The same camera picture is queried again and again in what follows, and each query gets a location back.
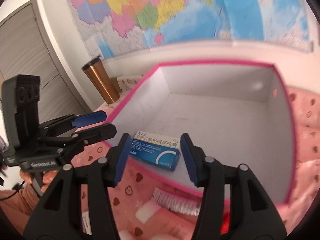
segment metal screw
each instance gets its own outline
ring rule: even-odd
[[[207,163],[213,163],[213,162],[214,162],[214,158],[211,157],[211,156],[206,156],[206,157],[204,158],[204,160],[205,160]]]
[[[241,164],[239,168],[241,169],[241,171],[247,171],[249,169],[249,167],[245,164]]]
[[[62,153],[63,151],[64,151],[63,148],[59,148],[59,149],[57,150],[57,153]]]
[[[108,161],[108,159],[106,157],[100,157],[98,159],[98,163],[100,163],[100,164],[106,163],[107,161]]]
[[[72,168],[72,165],[71,165],[71,164],[69,164],[69,163],[67,163],[67,164],[63,165],[63,170],[64,170],[64,171],[70,171],[70,170],[71,170],[71,168]]]

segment map poster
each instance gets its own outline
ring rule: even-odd
[[[92,57],[197,40],[252,40],[312,51],[304,0],[68,0]]]

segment pink bedsheet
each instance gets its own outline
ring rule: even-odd
[[[277,208],[287,232],[290,233],[307,212],[320,186],[320,96],[297,88],[287,90],[292,103],[298,140],[297,172],[289,204]],[[98,110],[103,110],[109,115],[117,104],[108,106],[104,103]],[[82,153],[73,158],[72,163],[75,167],[88,165],[105,156],[107,152],[108,147],[103,142],[87,146]],[[116,188],[108,189],[118,230],[127,230],[135,239],[141,240],[149,240],[163,233],[181,240],[191,239],[196,217],[174,214],[164,209],[155,213],[145,223],[136,217],[136,212],[151,199],[155,187],[197,199],[150,177],[149,174],[144,176],[129,159],[122,181]],[[83,186],[82,211],[88,209],[86,193],[87,189]]]

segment black wire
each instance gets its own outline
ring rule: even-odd
[[[36,193],[38,198],[41,198],[41,196],[39,195],[39,193],[36,191],[35,187],[33,187],[32,184],[30,184],[30,186],[32,187],[33,191]]]
[[[20,187],[16,190],[16,192],[15,192],[15,193],[11,194],[11,195],[10,195],[10,196],[8,196],[8,197],[1,198],[1,199],[0,199],[0,201],[3,201],[3,200],[6,200],[6,199],[9,199],[9,198],[13,197],[14,195],[16,195],[16,194],[19,192],[19,190],[22,188],[22,186],[23,186],[24,182],[25,182],[25,181],[23,181],[23,182],[21,183]]]

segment fabric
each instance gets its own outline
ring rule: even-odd
[[[320,95],[288,88],[297,136],[294,190],[288,205],[278,207],[287,232],[301,221],[320,187]]]
[[[0,191],[0,199],[10,196],[14,190]],[[12,225],[20,234],[28,222],[29,216],[39,202],[39,198],[31,185],[26,185],[13,197],[0,201],[0,207]]]

